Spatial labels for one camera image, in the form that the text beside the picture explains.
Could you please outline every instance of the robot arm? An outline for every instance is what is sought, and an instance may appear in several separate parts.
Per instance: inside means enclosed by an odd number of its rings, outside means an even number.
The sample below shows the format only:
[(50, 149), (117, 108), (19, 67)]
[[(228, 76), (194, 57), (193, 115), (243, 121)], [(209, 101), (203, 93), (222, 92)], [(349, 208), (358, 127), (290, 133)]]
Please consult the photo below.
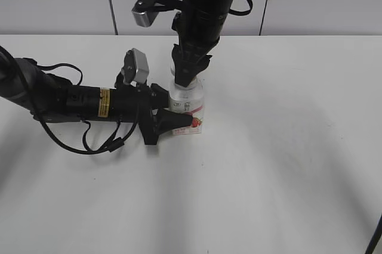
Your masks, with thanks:
[(85, 143), (86, 151), (76, 150), (60, 142), (46, 123), (83, 121), (90, 126), (88, 121), (111, 121), (117, 122), (119, 127), (121, 122), (131, 122), (134, 123), (132, 131), (139, 126), (146, 145), (156, 145), (164, 132), (191, 125), (192, 116), (165, 109), (168, 107), (167, 90), (154, 83), (147, 85), (146, 56), (135, 48), (126, 53), (114, 89), (80, 86), (81, 81), (73, 85), (66, 78), (44, 72), (54, 68), (39, 66), (31, 58), (13, 58), (0, 47), (0, 97), (31, 111), (52, 140), (66, 150), (78, 154), (114, 151), (129, 136), (115, 138), (114, 134), (99, 150), (90, 150)]
[(179, 43), (172, 49), (175, 64), (175, 82), (188, 86), (191, 80), (205, 70), (211, 59), (208, 53), (218, 44), (220, 32), (232, 13), (233, 0), (138, 0), (133, 14), (138, 25), (149, 27), (158, 12), (180, 10), (172, 23)]

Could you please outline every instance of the plastic bottle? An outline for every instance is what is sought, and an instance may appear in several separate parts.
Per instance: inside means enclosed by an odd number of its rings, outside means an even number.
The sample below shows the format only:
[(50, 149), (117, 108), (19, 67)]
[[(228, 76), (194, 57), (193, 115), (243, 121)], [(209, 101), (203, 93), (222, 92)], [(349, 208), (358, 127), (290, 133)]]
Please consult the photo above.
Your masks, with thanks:
[(191, 114), (192, 125), (172, 130), (174, 135), (198, 134), (202, 132), (204, 115), (204, 90), (201, 81), (195, 77), (189, 86), (170, 83), (170, 110), (176, 113)]

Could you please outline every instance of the product label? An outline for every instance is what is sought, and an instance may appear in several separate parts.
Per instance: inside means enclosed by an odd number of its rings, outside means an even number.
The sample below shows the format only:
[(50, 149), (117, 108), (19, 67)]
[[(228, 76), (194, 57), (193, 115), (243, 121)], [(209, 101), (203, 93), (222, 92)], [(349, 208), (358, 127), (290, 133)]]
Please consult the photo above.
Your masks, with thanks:
[(202, 132), (204, 113), (203, 100), (177, 101), (170, 99), (170, 110), (193, 116), (191, 126), (172, 130), (174, 135), (198, 134)]
[(110, 89), (100, 88), (100, 104), (98, 107), (98, 117), (109, 117)]

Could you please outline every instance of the white table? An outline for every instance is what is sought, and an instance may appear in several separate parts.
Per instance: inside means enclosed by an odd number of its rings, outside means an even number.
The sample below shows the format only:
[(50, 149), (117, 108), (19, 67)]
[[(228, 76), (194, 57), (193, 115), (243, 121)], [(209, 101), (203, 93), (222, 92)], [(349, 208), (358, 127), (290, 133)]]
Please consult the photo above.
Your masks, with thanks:
[[(103, 87), (132, 47), (168, 86), (175, 42), (0, 36)], [(382, 37), (223, 37), (212, 54), (203, 134), (157, 147), (136, 131), (112, 154), (71, 154), (1, 99), (0, 253), (363, 253), (382, 210)], [(52, 129), (81, 147), (84, 124)]]

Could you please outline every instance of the table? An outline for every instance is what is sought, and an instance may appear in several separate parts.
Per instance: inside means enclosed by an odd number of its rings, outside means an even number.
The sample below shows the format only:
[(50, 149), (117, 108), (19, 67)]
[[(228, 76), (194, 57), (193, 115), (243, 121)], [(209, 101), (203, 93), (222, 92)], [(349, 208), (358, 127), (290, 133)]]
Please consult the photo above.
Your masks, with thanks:
[[(72, 63), (83, 85), (110, 88), (132, 47), (167, 87), (176, 42), (0, 36), (15, 57)], [(202, 134), (147, 147), (135, 131), (98, 156), (60, 149), (1, 99), (0, 252), (363, 253), (382, 210), (381, 47), (380, 36), (222, 37), (200, 76)], [(93, 147), (115, 128), (93, 125)], [(52, 129), (81, 147), (86, 125)]]

